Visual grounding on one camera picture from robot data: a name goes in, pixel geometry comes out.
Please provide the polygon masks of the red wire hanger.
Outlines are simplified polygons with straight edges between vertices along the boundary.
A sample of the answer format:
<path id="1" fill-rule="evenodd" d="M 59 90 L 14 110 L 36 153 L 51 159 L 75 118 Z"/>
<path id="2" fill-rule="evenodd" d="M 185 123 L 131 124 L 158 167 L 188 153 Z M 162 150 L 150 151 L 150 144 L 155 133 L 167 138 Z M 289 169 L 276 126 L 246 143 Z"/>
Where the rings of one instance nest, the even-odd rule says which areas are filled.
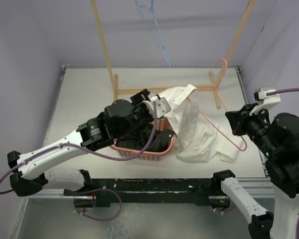
<path id="1" fill-rule="evenodd" d="M 227 112 L 227 108 L 226 105 L 224 103 L 224 101 L 221 98 L 221 95 L 219 93 L 219 87 L 221 84 L 221 81 L 226 73 L 226 70 L 228 68 L 228 63 L 227 60 L 224 58 L 220 58 L 216 61 L 216 63 L 213 65 L 214 67 L 220 62 L 223 61 L 224 62 L 224 72 L 221 73 L 221 70 L 219 71 L 218 76 L 220 76 L 219 80 L 215 80 L 213 72 L 209 71 L 209 78 L 210 78 L 210 82 L 211 82 L 211 86 L 210 87 L 205 87 L 205 88 L 196 88 L 195 91 L 201 91 L 201 92 L 213 92 L 213 96 L 214 96 L 214 100 L 215 100 L 215 104 L 216 104 L 216 108 L 219 109 L 221 106 L 223 106 L 223 108 L 225 109 L 225 112 Z M 194 108 L 199 112 L 200 115 L 202 115 L 210 124 L 211 126 L 217 130 L 226 140 L 228 140 L 234 147 L 236 147 L 239 151 L 244 152 L 247 150 L 248 145 L 246 143 L 246 140 L 241 136 L 242 141 L 244 142 L 244 148 L 239 147 L 235 142 L 233 142 L 226 134 L 224 134 L 205 114 L 202 113 L 202 111 L 199 109 L 199 107 L 194 104 L 194 102 L 190 99 L 187 98 L 189 100 L 189 102 L 191 103 L 192 106 L 194 106 Z"/>

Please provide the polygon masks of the white shirt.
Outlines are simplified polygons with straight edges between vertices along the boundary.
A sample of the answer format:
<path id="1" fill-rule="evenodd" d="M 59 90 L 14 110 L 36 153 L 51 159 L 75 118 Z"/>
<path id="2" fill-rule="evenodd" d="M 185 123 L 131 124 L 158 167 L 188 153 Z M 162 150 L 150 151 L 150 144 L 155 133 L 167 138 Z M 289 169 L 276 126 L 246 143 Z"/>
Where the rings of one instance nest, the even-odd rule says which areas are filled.
<path id="1" fill-rule="evenodd" d="M 200 113 L 197 88 L 166 89 L 158 94 L 165 98 L 171 111 L 165 114 L 176 134 L 176 159 L 185 163 L 207 163 L 212 159 L 233 163 L 243 140 L 230 136 L 228 126 Z"/>

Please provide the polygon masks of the blue wire hanger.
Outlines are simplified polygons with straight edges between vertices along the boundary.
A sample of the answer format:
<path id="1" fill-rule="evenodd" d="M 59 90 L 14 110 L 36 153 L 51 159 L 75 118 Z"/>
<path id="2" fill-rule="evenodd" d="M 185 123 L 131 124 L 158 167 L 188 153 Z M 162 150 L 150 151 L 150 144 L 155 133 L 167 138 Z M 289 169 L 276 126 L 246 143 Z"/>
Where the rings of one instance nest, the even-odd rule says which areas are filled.
<path id="1" fill-rule="evenodd" d="M 146 4 L 141 4 L 141 2 L 139 0 L 135 1 L 135 5 L 136 5 L 136 9 L 139 12 L 146 28 L 148 29 L 148 31 L 150 32 L 155 44 L 157 45 L 159 51 L 161 52 L 163 58 L 165 59 L 165 61 L 167 62 L 167 65 L 172 68 L 173 67 L 173 63 L 165 49 L 165 42 L 155 15 L 155 10 L 154 10 L 154 1 L 151 0 L 150 1 L 150 5 L 146 5 Z M 148 17 L 145 16 L 145 10 L 149 12 L 149 14 L 151 15 L 151 20 L 152 23 L 150 23 L 150 20 Z"/>

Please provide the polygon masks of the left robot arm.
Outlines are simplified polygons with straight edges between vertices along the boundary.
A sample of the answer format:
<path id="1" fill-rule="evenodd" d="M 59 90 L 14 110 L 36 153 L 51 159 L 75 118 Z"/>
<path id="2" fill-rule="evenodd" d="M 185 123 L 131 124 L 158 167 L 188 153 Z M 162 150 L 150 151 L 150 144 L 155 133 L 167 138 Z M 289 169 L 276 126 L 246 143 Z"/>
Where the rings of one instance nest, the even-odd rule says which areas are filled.
<path id="1" fill-rule="evenodd" d="M 12 170 L 9 177 L 12 191 L 20 197 L 36 194 L 42 189 L 66 189 L 81 195 L 91 193 L 93 184 L 88 171 L 61 172 L 53 167 L 108 147 L 139 125 L 153 121 L 149 94 L 144 89 L 129 101 L 114 101 L 97 117 L 41 149 L 30 153 L 10 152 L 7 159 Z"/>

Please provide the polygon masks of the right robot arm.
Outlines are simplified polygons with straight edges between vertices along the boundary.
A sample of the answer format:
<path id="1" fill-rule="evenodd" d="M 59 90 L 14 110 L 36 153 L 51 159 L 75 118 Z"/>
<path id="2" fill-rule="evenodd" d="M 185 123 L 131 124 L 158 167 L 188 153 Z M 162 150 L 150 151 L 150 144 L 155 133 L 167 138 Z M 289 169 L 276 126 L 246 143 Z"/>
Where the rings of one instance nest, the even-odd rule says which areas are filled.
<path id="1" fill-rule="evenodd" d="M 266 157 L 273 184 L 275 210 L 260 206 L 230 170 L 214 173 L 212 191 L 228 196 L 248 222 L 253 239 L 299 239 L 299 117 L 280 113 L 272 122 L 267 109 L 255 104 L 225 113 L 233 135 L 247 135 Z"/>

